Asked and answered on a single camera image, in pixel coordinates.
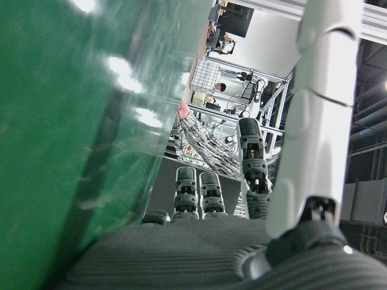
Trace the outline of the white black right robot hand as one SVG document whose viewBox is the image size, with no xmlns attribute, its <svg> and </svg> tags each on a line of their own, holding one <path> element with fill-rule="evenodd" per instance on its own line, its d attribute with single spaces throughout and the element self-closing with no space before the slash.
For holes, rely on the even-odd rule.
<svg viewBox="0 0 387 290">
<path fill-rule="evenodd" d="M 238 124 L 246 218 L 226 215 L 218 177 L 177 171 L 171 221 L 100 239 L 60 289 L 385 289 L 386 267 L 339 229 L 362 1 L 308 1 L 274 188 L 257 122 Z"/>
</svg>

